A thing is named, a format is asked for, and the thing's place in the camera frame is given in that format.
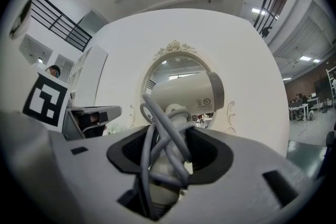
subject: window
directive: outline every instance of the window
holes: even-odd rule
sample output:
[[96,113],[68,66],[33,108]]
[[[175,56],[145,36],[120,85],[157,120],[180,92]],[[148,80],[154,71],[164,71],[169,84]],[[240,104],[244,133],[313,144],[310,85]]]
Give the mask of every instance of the window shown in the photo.
[[196,73],[169,76],[169,80],[195,75]]

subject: arched mirror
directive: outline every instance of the arched mirror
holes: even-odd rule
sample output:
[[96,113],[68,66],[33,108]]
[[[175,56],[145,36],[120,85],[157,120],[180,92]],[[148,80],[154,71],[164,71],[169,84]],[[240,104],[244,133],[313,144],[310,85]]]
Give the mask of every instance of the arched mirror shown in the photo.
[[[146,78],[145,89],[143,89],[143,91],[149,95],[158,83],[209,71],[209,68],[201,64],[199,59],[189,55],[181,54],[162,59],[163,61],[154,66],[153,71],[150,72]],[[146,115],[153,120],[150,111],[147,108],[144,108],[144,111]],[[214,113],[192,115],[192,121],[196,123],[197,127],[206,129],[210,126],[213,116]]]

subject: gray cable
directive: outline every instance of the gray cable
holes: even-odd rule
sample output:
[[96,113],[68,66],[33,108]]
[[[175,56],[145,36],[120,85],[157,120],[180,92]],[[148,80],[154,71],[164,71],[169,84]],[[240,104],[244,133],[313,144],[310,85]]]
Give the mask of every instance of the gray cable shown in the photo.
[[[189,173],[184,167],[181,160],[175,155],[173,151],[173,146],[176,145],[177,149],[180,151],[184,160],[191,161],[190,152],[185,144],[184,139],[182,139],[180,133],[184,132],[188,128],[194,127],[195,124],[193,122],[190,122],[191,115],[186,109],[177,109],[166,115],[164,114],[163,110],[159,107],[159,105],[154,100],[152,100],[152,98],[148,94],[143,93],[142,97],[145,100],[146,104],[140,105],[141,114],[152,125],[147,130],[147,134],[142,148],[141,179],[145,199],[149,208],[150,218],[153,220],[157,220],[158,217],[153,206],[149,189],[149,183],[150,183],[149,176],[151,176],[152,179],[166,183],[168,185],[172,185],[174,187],[178,188],[187,187]],[[150,111],[155,122],[151,121],[147,117],[147,115],[144,113],[144,108],[147,108]],[[188,122],[175,128],[170,119],[179,114],[186,114]],[[151,151],[151,145],[155,128],[157,128],[159,132],[160,140],[157,142],[157,144]],[[174,167],[178,178],[155,171],[149,171],[150,165],[157,160],[162,150],[165,151],[165,154],[168,160],[170,161],[171,165]]]

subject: laptop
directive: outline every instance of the laptop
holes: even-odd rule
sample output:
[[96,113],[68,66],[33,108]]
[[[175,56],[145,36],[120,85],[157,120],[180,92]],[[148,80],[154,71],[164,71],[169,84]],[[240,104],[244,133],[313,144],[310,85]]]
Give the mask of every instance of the laptop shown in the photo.
[[297,108],[302,105],[302,102],[289,103],[290,108]]

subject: green floor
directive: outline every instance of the green floor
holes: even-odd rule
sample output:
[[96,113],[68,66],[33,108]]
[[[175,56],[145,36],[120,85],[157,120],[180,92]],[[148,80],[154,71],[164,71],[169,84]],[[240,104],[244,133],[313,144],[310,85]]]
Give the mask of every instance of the green floor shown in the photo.
[[320,170],[326,150],[325,146],[289,141],[286,159],[300,167],[309,177],[315,179]]

